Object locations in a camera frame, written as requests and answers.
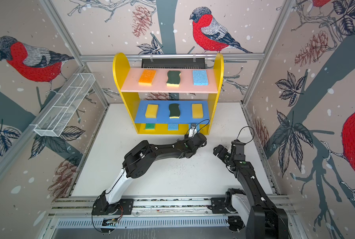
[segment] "white tabletop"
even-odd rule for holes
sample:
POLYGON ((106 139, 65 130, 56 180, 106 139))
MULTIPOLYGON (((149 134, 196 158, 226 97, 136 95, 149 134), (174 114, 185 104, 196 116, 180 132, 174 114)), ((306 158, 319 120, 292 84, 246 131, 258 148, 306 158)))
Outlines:
MULTIPOLYGON (((213 148, 222 144, 229 149, 243 126, 247 126, 239 103, 218 103, 207 145, 190 159, 158 160, 140 178, 133 180, 126 196, 156 195, 222 195, 228 188, 242 188, 225 164, 213 155, 213 148)), ((183 139, 178 135, 138 135, 124 104, 110 105, 94 145, 86 160, 72 196, 98 196, 118 176, 125 154, 142 140, 151 144, 169 144, 183 139)), ((248 128, 239 140, 252 138, 248 128)), ((272 190, 254 142, 245 146, 250 161, 266 194, 272 190)))

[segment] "blue sponge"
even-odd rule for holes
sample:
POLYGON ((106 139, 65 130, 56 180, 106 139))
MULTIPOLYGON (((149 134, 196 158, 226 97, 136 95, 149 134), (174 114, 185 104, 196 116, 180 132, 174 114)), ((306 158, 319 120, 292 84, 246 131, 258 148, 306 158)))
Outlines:
POLYGON ((208 85, 208 77, 206 70, 193 70, 192 74, 194 76, 194 86, 208 85))
POLYGON ((178 123, 169 123, 168 130, 179 130, 179 124, 178 123))

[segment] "orange sponge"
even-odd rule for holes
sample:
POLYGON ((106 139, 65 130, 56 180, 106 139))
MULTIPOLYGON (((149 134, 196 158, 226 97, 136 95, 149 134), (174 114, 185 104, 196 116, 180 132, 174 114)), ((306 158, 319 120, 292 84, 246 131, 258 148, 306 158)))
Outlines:
POLYGON ((139 79, 139 84, 145 86, 151 86, 155 75, 156 75, 156 70, 144 70, 139 79))

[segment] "yellow shelf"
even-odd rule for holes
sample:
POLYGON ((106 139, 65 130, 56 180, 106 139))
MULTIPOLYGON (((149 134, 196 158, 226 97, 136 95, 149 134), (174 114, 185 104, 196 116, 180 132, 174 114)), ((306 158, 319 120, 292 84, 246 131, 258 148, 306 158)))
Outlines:
MULTIPOLYGON (((184 135, 188 131, 188 124, 179 124, 179 130, 168 130, 168 124, 157 123, 155 124, 155 130, 145 130, 145 123, 135 123, 136 114, 140 104, 140 98, 138 92, 122 92, 121 89, 126 81, 127 75, 130 72, 130 64, 127 57, 123 53, 118 53, 114 57, 113 61, 113 76, 116 87, 122 97, 123 103, 127 108, 131 121, 138 134, 158 134, 158 135, 184 135)), ((200 132, 204 135, 208 135, 212 126, 213 117, 215 115, 217 102, 219 99, 221 86, 223 84, 224 75, 224 58, 223 55, 218 53, 213 65, 213 72, 215 75, 215 82, 217 93, 208 94, 208 108, 210 124, 200 124, 200 127, 204 127, 200 132)))

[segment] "shelf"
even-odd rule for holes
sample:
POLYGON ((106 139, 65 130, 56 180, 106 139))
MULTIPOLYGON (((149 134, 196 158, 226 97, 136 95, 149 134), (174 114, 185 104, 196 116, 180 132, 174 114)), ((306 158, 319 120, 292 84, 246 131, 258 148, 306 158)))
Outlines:
POLYGON ((60 94, 60 98, 34 129, 39 136, 59 137, 95 82, 93 74, 90 73, 79 73, 73 77, 75 78, 70 86, 60 94))
POLYGON ((210 119, 208 111, 208 103, 206 101, 140 101, 138 112, 136 114, 135 123, 178 123, 178 124, 190 124, 199 123, 202 120, 210 119), (194 119, 192 118, 192 104, 203 104, 203 118, 194 119), (148 104, 159 105, 158 114, 155 119, 146 118, 145 113, 148 104), (170 119, 170 110, 168 106, 170 104, 179 104, 180 118, 170 119))
POLYGON ((131 68, 123 83, 122 92, 160 92, 160 93, 215 93, 218 92, 215 74, 213 69, 205 69, 208 76, 207 86, 194 86, 192 70, 197 69, 152 69, 156 70, 156 76, 153 79, 152 86, 139 85, 138 81, 144 68, 131 68), (179 70, 180 86, 167 86, 167 72, 170 70, 179 70))

